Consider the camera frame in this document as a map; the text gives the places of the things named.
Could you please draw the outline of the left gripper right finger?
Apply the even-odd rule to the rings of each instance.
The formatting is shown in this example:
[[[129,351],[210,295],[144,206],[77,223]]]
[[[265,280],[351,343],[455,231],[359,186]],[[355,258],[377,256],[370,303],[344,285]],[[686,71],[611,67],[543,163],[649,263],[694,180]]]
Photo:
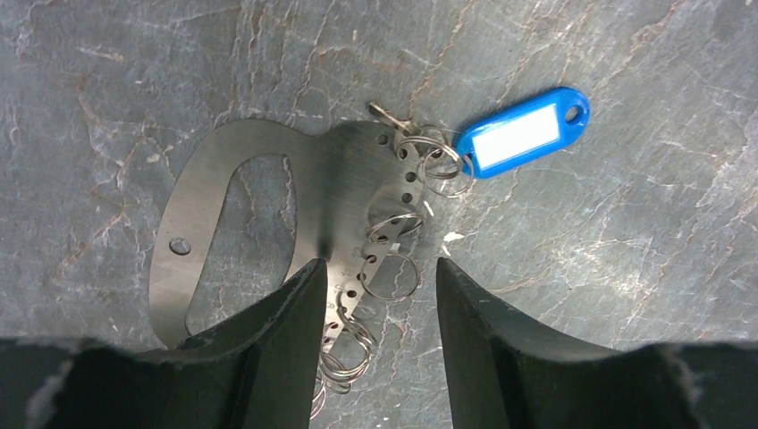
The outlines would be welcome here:
[[[753,341],[618,351],[539,322],[448,258],[437,312],[457,428],[754,428]]]

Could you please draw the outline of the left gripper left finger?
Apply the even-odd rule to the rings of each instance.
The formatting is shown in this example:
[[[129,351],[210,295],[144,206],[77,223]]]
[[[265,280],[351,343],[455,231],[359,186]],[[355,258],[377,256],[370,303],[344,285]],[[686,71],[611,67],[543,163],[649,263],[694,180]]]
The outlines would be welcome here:
[[[90,338],[1,341],[4,428],[305,428],[322,344],[326,264],[177,349]]]

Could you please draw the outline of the metal key organizer plate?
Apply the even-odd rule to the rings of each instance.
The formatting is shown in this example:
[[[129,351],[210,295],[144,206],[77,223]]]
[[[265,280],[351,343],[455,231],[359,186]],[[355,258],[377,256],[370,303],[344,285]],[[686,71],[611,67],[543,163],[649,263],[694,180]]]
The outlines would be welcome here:
[[[209,132],[169,197],[149,274],[152,328],[175,347],[186,340],[186,314],[206,264],[229,183],[250,158],[283,156],[295,192],[290,269],[321,258],[328,290],[311,412],[329,392],[347,394],[369,368],[378,343],[354,310],[399,241],[426,221],[421,203],[434,180],[468,174],[473,163],[443,130],[391,117],[376,104],[375,122],[346,122],[307,135],[277,122],[247,119]]]

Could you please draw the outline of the blue key tag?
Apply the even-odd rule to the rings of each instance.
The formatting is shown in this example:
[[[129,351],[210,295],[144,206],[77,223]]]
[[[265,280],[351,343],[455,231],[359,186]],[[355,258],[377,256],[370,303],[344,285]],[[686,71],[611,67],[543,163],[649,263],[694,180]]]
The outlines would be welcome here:
[[[462,172],[491,179],[577,142],[590,121],[585,94],[553,88],[465,129],[455,145]]]

